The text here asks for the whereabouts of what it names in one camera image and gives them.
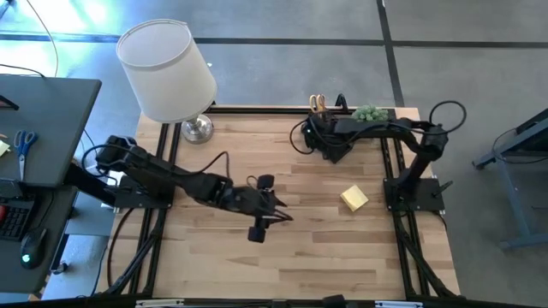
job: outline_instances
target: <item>white lamp shade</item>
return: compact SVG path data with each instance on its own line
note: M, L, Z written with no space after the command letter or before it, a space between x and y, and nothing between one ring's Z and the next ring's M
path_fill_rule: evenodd
M139 24L122 35L116 53L140 108L154 121L193 119L215 100L217 83L184 22Z

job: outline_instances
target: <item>lamp base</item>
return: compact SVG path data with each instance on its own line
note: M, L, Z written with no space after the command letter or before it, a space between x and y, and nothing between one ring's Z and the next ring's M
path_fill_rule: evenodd
M198 115L196 118L182 123L181 133L188 143L203 144L213 136L213 123L207 116Z

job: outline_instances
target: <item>green object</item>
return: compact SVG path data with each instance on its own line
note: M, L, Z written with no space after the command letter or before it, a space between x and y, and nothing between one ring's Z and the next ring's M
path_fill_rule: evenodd
M387 121L388 110L378 109L375 106L361 106L354 111L352 118L356 121Z

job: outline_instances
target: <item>concrete floor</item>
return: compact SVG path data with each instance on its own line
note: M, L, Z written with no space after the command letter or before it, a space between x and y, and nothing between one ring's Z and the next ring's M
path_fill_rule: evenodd
M196 37L383 38L375 0L35 2L46 24L57 33L120 35L141 21L174 18L188 21ZM548 41L543 14L548 3L543 0L384 3L394 40ZM24 4L15 1L6 12L0 34L42 32ZM59 76L103 81L86 127L95 142L113 133L132 135L140 111L116 59L115 45L58 43L57 48ZM212 64L219 104L306 104L316 92L324 93L333 104L343 92L352 105L395 105L382 46L201 44L200 49ZM423 118L445 99L459 100L468 108L468 121L450 135L443 158L433 166L443 181L455 182L444 200L462 294L470 299L547 306L548 245L507 252L497 246L500 240L517 235L515 221L496 170L488 167L478 172L470 164L490 150L501 132L546 108L545 49L397 47L394 52L405 106L418 107ZM50 74L55 64L47 42L3 41L0 59L44 74ZM448 108L440 110L434 121L450 127L459 116ZM543 167L514 172L533 175ZM104 217L111 219L106 212ZM548 222L541 213L537 218L541 225ZM108 223L103 228L110 230ZM101 238L71 236L64 257L73 264L73 272L52 277L45 298L89 294L103 249Z

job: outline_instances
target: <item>wooden tabletop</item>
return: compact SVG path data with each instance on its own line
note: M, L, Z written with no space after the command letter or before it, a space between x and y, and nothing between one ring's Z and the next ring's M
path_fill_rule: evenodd
M228 151L235 185L246 185L248 175L275 175L276 194L295 220L271 226L264 244L252 243L247 241L252 217L199 205L178 189L165 224L154 297L322 299L341 293L347 299L404 298L393 221L384 205L378 139L359 140L334 165L320 153L301 155L289 144L289 130L303 115L209 116L215 125L212 139L203 145L181 139L176 164L197 170ZM396 116L419 119L415 108L398 108ZM141 116L138 144L154 153L159 130L160 124ZM294 139L296 146L306 149L298 132ZM414 154L405 145L403 150L409 165ZM397 176L396 165L393 169ZM224 159L208 172L224 175ZM354 184L369 198L356 212L340 198ZM143 212L135 210L122 227L113 251L113 279L135 253ZM426 260L458 293L444 225L431 213L416 216ZM106 259L98 291L106 289L105 263ZM419 289L416 267L410 268Z

